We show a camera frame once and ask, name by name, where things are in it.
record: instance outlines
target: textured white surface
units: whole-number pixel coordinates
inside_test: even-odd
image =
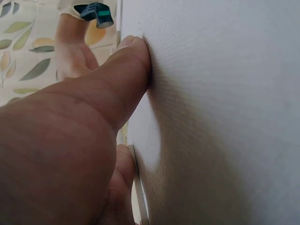
[[[153,81],[128,143],[150,224],[299,224],[300,1],[136,2],[122,36],[147,40]]]

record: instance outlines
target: skin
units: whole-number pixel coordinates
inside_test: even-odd
[[[148,48],[129,36],[94,68],[83,35],[60,39],[72,32],[60,30],[68,18],[60,18],[57,63],[62,76],[78,78],[0,108],[1,225],[135,224],[135,166],[128,147],[116,146],[116,135],[147,90]]]

